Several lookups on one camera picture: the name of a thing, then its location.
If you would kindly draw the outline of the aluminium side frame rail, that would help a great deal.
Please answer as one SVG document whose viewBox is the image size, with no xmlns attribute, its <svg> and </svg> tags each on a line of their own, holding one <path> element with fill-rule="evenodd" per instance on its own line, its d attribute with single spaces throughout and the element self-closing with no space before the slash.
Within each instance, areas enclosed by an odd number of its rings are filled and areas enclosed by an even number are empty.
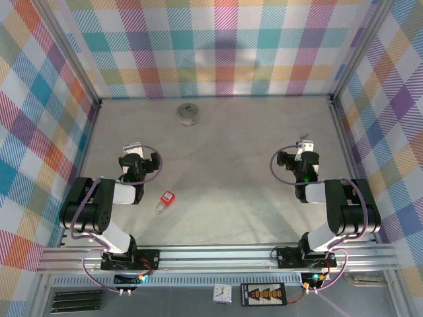
<svg viewBox="0 0 423 317">
<path fill-rule="evenodd" d="M 71 189 L 71 185 L 75 181 L 76 177 L 82 176 L 85 168 L 85 163 L 87 160 L 87 156 L 89 153 L 89 149 L 91 146 L 91 138 L 93 136 L 96 121 L 98 118 L 98 113 L 100 112 L 100 109 L 102 108 L 103 99 L 100 98 L 98 102 L 95 102 L 92 106 L 92 109 L 89 112 L 89 116 L 87 119 L 87 122 L 85 124 L 82 137 L 78 143 L 78 152 L 76 154 L 75 164 L 76 167 L 73 167 L 71 174 L 70 174 L 70 184 L 67 185 L 64 191 L 64 197 L 61 201 L 61 206 L 58 209 L 58 215 L 55 220 L 55 229 L 52 231 L 50 236 L 50 241 L 48 243 L 48 247 L 60 247 L 62 245 L 62 240 L 64 236 L 65 229 L 60 226 L 59 221 L 59 214 L 60 210 L 63 207 L 63 203 L 65 202 L 65 199 Z"/>
<path fill-rule="evenodd" d="M 379 231 L 381 216 L 367 180 L 358 177 L 358 172 L 347 140 L 336 103 L 326 97 L 328 108 L 340 142 L 348 176 L 325 181 L 327 199 L 327 222 L 336 240 L 331 244 L 360 241 L 368 234 Z"/>
</svg>

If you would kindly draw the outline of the long aluminium mounting rail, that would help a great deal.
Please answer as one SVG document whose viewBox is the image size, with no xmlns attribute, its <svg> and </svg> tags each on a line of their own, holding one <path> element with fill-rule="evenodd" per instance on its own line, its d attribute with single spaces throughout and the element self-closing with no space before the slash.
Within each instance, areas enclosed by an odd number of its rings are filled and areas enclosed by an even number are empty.
<svg viewBox="0 0 423 317">
<path fill-rule="evenodd" d="M 324 261 L 301 268 L 292 261 L 280 265 L 271 259 L 273 244 L 140 246 L 141 250 L 158 250 L 157 273 L 262 273 L 262 272 L 320 272 Z M 383 271 L 399 268 L 399 261 L 390 244 L 370 242 L 346 243 L 334 253 L 336 266 L 332 273 L 347 264 L 346 271 Z M 44 251 L 37 273 L 82 273 L 81 260 L 88 247 L 48 248 Z"/>
</svg>

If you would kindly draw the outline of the clear tape roll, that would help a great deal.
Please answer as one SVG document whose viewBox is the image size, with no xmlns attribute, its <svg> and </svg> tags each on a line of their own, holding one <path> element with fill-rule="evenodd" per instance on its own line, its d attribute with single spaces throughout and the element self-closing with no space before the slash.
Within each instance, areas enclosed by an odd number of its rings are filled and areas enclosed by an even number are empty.
<svg viewBox="0 0 423 317">
<path fill-rule="evenodd" d="M 199 108 L 193 103 L 181 104 L 176 109 L 179 122 L 184 126 L 193 126 L 198 122 Z"/>
</svg>

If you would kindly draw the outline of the black charger board orange ports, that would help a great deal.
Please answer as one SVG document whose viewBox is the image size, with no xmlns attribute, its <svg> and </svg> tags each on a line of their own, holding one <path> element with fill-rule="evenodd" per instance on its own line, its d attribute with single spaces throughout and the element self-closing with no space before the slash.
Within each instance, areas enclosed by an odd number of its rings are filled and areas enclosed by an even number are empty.
<svg viewBox="0 0 423 317">
<path fill-rule="evenodd" d="M 241 305 L 244 307 L 286 306 L 284 283 L 242 283 Z"/>
</svg>

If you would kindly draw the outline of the small black controller green light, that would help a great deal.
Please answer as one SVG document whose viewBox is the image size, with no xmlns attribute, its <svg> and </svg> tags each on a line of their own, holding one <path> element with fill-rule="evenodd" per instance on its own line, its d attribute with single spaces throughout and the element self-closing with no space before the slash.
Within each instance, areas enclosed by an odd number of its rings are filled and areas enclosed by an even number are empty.
<svg viewBox="0 0 423 317">
<path fill-rule="evenodd" d="M 114 276 L 114 283 L 116 285 L 119 284 L 142 284 L 146 282 L 146 280 L 152 276 L 152 273 L 144 273 L 141 275 L 136 276 L 129 276 L 129 275 L 115 275 Z"/>
<path fill-rule="evenodd" d="M 329 273 L 302 273 L 302 283 L 307 283 L 310 287 L 320 288 L 330 277 Z"/>
</svg>

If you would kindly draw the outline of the red padlock with steel shackle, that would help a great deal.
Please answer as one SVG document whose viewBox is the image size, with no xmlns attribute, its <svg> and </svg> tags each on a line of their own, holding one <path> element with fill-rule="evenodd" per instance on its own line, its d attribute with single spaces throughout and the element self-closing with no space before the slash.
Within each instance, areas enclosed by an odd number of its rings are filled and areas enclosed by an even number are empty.
<svg viewBox="0 0 423 317">
<path fill-rule="evenodd" d="M 161 214 L 168 208 L 174 201 L 175 195 L 172 192 L 166 191 L 160 198 L 159 203 L 156 206 L 156 212 Z"/>
</svg>

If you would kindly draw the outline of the black foam strip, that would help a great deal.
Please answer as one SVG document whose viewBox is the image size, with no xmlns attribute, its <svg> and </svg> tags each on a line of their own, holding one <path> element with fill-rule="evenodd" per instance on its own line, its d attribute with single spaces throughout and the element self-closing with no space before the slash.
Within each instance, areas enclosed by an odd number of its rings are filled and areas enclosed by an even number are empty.
<svg viewBox="0 0 423 317">
<path fill-rule="evenodd" d="M 61 307 L 61 308 L 52 308 L 51 314 L 61 314 L 61 313 L 70 313 L 70 312 L 88 312 L 88 311 L 99 311 L 100 306 L 72 306 L 72 307 Z"/>
<path fill-rule="evenodd" d="M 93 297 L 101 296 L 103 293 L 102 290 L 88 290 L 88 291 L 68 291 L 68 292 L 57 292 L 55 297 L 67 298 L 67 299 L 76 299 L 78 297 Z"/>
</svg>

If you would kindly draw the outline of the flat metal bracket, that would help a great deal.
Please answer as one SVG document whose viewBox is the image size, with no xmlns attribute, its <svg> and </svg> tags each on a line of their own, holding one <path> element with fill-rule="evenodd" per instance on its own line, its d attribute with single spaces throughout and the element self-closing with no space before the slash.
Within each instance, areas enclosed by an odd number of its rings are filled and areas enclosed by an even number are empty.
<svg viewBox="0 0 423 317">
<path fill-rule="evenodd" d="M 345 275 L 345 280 L 349 282 L 349 284 L 357 286 L 357 287 L 384 287 L 386 286 L 386 281 L 384 278 L 379 276 L 370 276 L 370 275 L 354 275 L 347 273 Z"/>
</svg>

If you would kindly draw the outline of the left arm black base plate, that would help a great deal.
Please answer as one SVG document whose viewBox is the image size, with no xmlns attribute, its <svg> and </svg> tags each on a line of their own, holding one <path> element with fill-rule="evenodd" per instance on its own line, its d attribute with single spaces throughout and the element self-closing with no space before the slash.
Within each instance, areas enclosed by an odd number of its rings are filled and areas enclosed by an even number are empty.
<svg viewBox="0 0 423 317">
<path fill-rule="evenodd" d="M 101 255 L 101 270 L 105 271 L 146 271 L 156 270 L 159 267 L 159 250 L 137 249 L 131 254 Z"/>
</svg>

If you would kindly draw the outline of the small white square clock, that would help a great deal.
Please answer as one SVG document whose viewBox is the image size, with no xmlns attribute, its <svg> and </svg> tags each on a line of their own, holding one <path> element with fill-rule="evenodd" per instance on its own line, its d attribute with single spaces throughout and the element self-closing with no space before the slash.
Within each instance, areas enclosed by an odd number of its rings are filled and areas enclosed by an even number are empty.
<svg viewBox="0 0 423 317">
<path fill-rule="evenodd" d="M 232 286 L 216 283 L 213 287 L 213 301 L 221 304 L 230 304 L 232 302 Z"/>
</svg>

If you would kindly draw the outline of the aluminium frame post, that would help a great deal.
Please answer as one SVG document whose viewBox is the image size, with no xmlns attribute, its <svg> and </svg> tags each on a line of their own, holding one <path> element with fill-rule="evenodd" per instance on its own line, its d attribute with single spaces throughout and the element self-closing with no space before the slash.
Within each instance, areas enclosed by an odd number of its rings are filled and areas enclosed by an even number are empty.
<svg viewBox="0 0 423 317">
<path fill-rule="evenodd" d="M 54 13 L 51 10 L 50 6 L 47 4 L 46 0 L 31 0 L 31 2 L 35 6 L 42 20 L 46 23 L 46 26 L 52 33 L 54 40 L 57 42 L 58 48 L 61 50 L 64 58 L 66 58 L 66 60 L 69 62 L 76 77 L 80 80 L 81 85 L 88 93 L 88 95 L 92 98 L 95 108 L 98 108 L 99 106 L 101 106 L 102 100 L 98 97 L 98 94 L 96 93 L 95 88 L 89 79 L 89 76 L 83 69 L 83 66 L 78 60 L 72 45 L 67 39 L 65 32 L 59 25 L 59 22 L 54 16 Z"/>
<path fill-rule="evenodd" d="M 346 37 L 349 45 L 342 60 L 328 96 L 335 101 L 350 82 L 353 73 L 370 47 L 394 0 L 363 0 L 365 9 L 353 20 L 353 29 Z"/>
</svg>

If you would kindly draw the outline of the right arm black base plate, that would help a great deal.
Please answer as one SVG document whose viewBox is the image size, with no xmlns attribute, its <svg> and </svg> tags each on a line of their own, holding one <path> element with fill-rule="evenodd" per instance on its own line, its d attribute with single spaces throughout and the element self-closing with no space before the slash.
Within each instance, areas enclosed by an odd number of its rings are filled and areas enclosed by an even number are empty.
<svg viewBox="0 0 423 317">
<path fill-rule="evenodd" d="M 276 259 L 280 269 L 323 269 L 337 266 L 334 253 L 311 251 L 306 254 L 300 248 L 277 248 Z"/>
</svg>

